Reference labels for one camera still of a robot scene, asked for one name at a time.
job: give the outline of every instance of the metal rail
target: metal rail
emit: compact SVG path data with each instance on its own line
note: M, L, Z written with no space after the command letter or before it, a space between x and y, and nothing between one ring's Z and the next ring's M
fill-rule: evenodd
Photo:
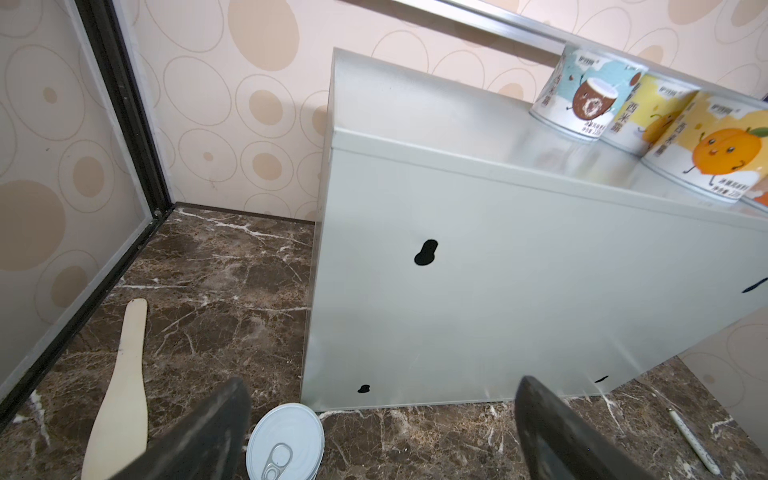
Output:
M626 58L629 61L646 65L650 73L662 74L687 83L698 85L702 90L710 91L735 100L747 101L758 108L765 104L749 95L729 90L708 81L695 78L672 68L649 62L643 58L630 55L624 51L587 40L572 33L562 31L550 25L537 22L503 8L490 5L480 0L395 0L395 2L430 12L434 15L449 18L454 22L463 23L480 30L489 31L500 37L509 38L550 53L560 55L566 43L575 43L587 49L606 51L613 55Z

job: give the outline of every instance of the can on floor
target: can on floor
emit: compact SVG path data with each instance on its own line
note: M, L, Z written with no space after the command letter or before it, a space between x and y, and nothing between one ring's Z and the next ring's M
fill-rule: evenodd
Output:
M683 113L699 88L651 72L634 86L600 139L642 157Z
M597 140L647 68L568 44L531 114L570 135Z
M699 92L643 162L692 190L735 202L768 174L766 107L753 98Z
M741 200L749 205L768 212L768 177L763 178L757 185L748 190Z
M251 480L313 480L323 459L323 424L307 406L285 403L257 423L245 463Z

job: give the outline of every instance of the marble floor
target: marble floor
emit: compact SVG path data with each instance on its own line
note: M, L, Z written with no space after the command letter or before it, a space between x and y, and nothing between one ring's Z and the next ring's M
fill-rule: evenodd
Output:
M307 223L178 208L0 432L0 478L79 478L124 308L135 297L150 305L143 358L150 444L231 376L250 389L251 429L273 407L298 401L312 237ZM603 398L568 404L656 478L715 478L674 428L668 406L725 478L768 478L768 460L677 358ZM320 418L321 479L528 478L511 403ZM247 478L242 460L237 478Z

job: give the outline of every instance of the door frame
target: door frame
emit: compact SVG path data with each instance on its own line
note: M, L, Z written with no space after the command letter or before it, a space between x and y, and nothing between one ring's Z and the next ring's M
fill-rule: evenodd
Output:
M24 372L8 395L0 400L0 432L27 402L70 341L80 332L174 209L114 4L111 0L74 0L74 3L134 162L152 219L61 332Z

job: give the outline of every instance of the coconut cartoon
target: coconut cartoon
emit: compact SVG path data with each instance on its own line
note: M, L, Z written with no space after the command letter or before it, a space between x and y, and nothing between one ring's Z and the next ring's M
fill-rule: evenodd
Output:
M619 96L613 85L597 77L589 77L576 90L574 114L581 120L592 120L604 114Z
M706 137L704 134L694 148L694 166L683 173L698 168L702 174L712 175L711 185L717 175L732 174L750 164L760 152L760 138L768 136L768 128L724 128Z
M652 118L658 118L654 120L650 125L645 127L645 131L643 131L643 140L649 144L656 143L656 140L661 137L661 134L664 133L667 127L669 127L672 122L674 122L675 118L677 118L677 116L681 113L682 111L673 111L672 113L666 115L651 115Z

